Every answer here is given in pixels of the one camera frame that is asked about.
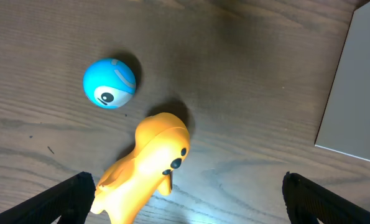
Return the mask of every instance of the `wood grain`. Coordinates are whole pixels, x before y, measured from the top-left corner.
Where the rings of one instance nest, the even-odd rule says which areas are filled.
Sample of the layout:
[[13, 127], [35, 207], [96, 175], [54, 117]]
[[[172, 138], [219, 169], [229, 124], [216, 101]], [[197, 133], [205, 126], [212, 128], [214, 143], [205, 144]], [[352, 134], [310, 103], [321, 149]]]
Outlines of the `wood grain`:
[[[191, 153], [136, 223], [289, 223], [288, 170], [370, 211], [370, 163], [313, 146], [361, 3], [0, 1], [0, 212], [82, 170], [97, 182], [171, 98], [194, 121]], [[83, 72], [120, 52], [138, 59], [140, 88], [97, 108]]]

